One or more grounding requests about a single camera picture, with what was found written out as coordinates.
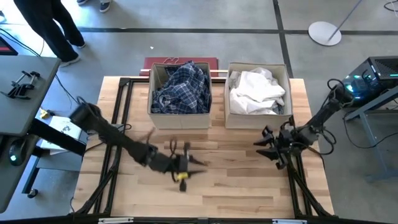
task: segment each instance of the gray floor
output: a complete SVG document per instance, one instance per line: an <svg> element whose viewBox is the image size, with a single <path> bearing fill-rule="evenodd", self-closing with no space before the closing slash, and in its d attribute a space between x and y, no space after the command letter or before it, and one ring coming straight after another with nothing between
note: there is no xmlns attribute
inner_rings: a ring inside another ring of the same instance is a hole
<svg viewBox="0 0 398 224"><path fill-rule="evenodd" d="M279 0L285 29L305 30L315 21L338 24L357 0ZM272 0L116 0L106 14L98 12L98 2L91 0L79 7L63 1L80 27L91 28L209 28L209 29L276 29ZM343 30L398 30L398 18L383 9L385 1L364 0L342 27ZM3 25L25 44L40 52L42 39L25 25L11 0L0 2L7 22ZM137 75L144 57L217 57L220 69L229 62L283 63L278 34L176 34L84 32L88 46L77 50L82 61L58 73L73 95L96 102L105 75ZM313 113L328 92L329 78L342 79L368 56L397 55L396 35L344 35L340 44L322 47L307 35L286 35L293 75L303 78ZM21 54L25 50L11 43ZM45 45L43 56L53 57ZM58 83L53 83L43 106L67 115L68 98ZM343 218L396 223L398 220L398 178L373 184L364 176L379 172L372 149L352 146L344 132L342 116L335 114L327 123L338 140L335 152L325 157L326 176L335 213ZM372 116L376 135L382 138L396 131L395 117ZM349 125L351 138L367 146L357 122ZM391 167L397 167L397 138L381 144ZM320 142L321 150L328 145ZM0 220L63 215L69 212L78 174L41 170L34 187L41 194L35 199L21 195L25 172L12 202Z"/></svg>

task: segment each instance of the yellow label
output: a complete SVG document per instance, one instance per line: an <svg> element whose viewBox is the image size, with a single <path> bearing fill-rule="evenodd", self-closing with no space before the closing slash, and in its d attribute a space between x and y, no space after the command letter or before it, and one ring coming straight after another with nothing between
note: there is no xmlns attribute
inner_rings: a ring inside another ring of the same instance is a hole
<svg viewBox="0 0 398 224"><path fill-rule="evenodd" d="M188 173L187 172L179 173L177 175L177 179L178 180L182 180L182 179L186 179L186 178L188 178Z"/></svg>

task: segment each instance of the black pants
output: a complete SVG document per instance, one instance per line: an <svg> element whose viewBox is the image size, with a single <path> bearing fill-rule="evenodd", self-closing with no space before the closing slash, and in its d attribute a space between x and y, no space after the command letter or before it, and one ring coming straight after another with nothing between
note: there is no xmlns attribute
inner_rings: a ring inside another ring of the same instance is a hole
<svg viewBox="0 0 398 224"><path fill-rule="evenodd" d="M14 0L30 27L49 45L63 62L77 58L73 45L83 45L84 40L61 0ZM54 19L59 22L63 35Z"/></svg>

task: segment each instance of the open cardboard box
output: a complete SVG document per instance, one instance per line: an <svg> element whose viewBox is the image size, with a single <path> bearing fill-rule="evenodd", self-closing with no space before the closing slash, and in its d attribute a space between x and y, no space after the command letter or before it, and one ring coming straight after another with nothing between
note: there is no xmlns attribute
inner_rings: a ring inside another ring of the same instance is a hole
<svg viewBox="0 0 398 224"><path fill-rule="evenodd" d="M149 94L148 94L148 114L157 129L205 129L211 124L210 113L206 114L155 114L150 108L152 106L153 92L162 87L169 79L165 67L179 67L183 64L162 64L154 63L150 70ZM206 62L195 63L209 76L210 93L211 77L210 66Z"/></svg>
<svg viewBox="0 0 398 224"><path fill-rule="evenodd" d="M278 80L279 85L286 91L282 97L285 103L283 114L232 114L229 108L229 86L228 78L232 71L251 71L262 67L272 72L272 76ZM227 79L224 88L225 106L225 128L230 129L264 129L269 125L273 129L278 129L283 122L287 121L293 114L292 95L290 92L290 80L285 65L266 65L255 63L233 62L229 64Z"/></svg>

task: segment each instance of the pole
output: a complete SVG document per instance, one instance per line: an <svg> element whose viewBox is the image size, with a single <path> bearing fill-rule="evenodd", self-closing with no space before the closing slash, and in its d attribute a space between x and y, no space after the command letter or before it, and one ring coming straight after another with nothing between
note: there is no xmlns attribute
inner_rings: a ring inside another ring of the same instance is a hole
<svg viewBox="0 0 398 224"><path fill-rule="evenodd" d="M337 31L341 28L341 26L343 26L343 24L347 21L347 19L349 18L349 16L354 12L354 10L359 6L359 4L361 4L362 0L359 0L356 5L354 6L353 10L351 10L351 12L349 12L348 16L343 20L343 22L340 24L340 26L338 26L336 28L336 30L333 32L333 34L329 37L328 41L330 41L335 34L337 33Z"/></svg>

